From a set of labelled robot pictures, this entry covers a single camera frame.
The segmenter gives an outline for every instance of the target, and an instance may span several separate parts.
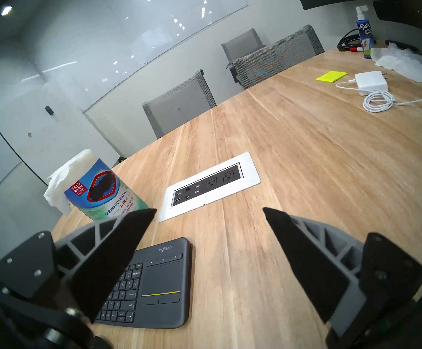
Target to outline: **yellow sticky note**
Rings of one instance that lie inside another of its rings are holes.
[[[347,72],[340,72],[340,71],[329,71],[328,73],[325,73],[321,77],[318,77],[317,81],[326,81],[326,82],[334,82],[338,79],[341,79],[345,75],[348,75]]]

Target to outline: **white charging cable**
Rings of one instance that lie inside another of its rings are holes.
[[[367,92],[371,92],[368,96],[365,97],[364,101],[363,101],[363,108],[366,111],[369,112],[381,112],[381,111],[386,111],[389,110],[389,108],[391,108],[393,105],[406,105],[406,104],[412,104],[414,102],[420,102],[421,100],[415,100],[415,101],[407,101],[407,102],[397,102],[395,100],[394,95],[392,95],[390,92],[388,91],[381,91],[381,90],[374,90],[374,91],[369,91],[369,90],[360,90],[359,88],[354,88],[354,87],[343,87],[343,86],[339,86],[339,84],[346,84],[346,83],[353,83],[356,82],[356,80],[348,80],[345,82],[339,82],[338,84],[335,84],[338,88],[344,88],[347,90],[356,90],[356,91],[367,91]],[[371,104],[372,102],[384,102],[382,104]]]

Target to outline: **white outlet frame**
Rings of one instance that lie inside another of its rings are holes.
[[[200,181],[210,175],[213,175],[225,168],[239,164],[240,179],[237,179],[229,184],[225,184],[220,188],[214,189],[207,193],[201,194],[181,204],[172,206],[174,199],[174,192],[184,186],[193,184],[194,182]],[[220,200],[226,196],[235,194],[239,191],[250,188],[261,182],[258,171],[256,171],[255,164],[249,152],[243,153],[230,160],[222,162],[212,168],[202,171],[199,174],[191,176],[185,180],[178,182],[177,184],[171,185],[166,189],[164,195],[163,206],[161,208],[161,214],[159,215],[159,222],[163,222],[167,219],[179,216],[187,213],[191,210],[197,209],[203,205],[207,205],[211,202]]]

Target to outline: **gray mesh chair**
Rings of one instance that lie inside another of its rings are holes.
[[[237,78],[245,90],[300,62],[323,53],[313,27],[304,26],[296,33],[254,53],[232,60]]]
[[[247,56],[264,47],[254,28],[221,44],[221,46],[224,49],[229,63],[231,63],[232,60]]]
[[[198,70],[172,90],[144,102],[143,110],[159,139],[215,106],[203,70]]]

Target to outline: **crumpled paper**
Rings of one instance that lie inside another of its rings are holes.
[[[372,48],[371,58],[376,66],[388,68],[416,82],[422,82],[422,56],[412,50],[400,50],[396,44],[388,48]]]

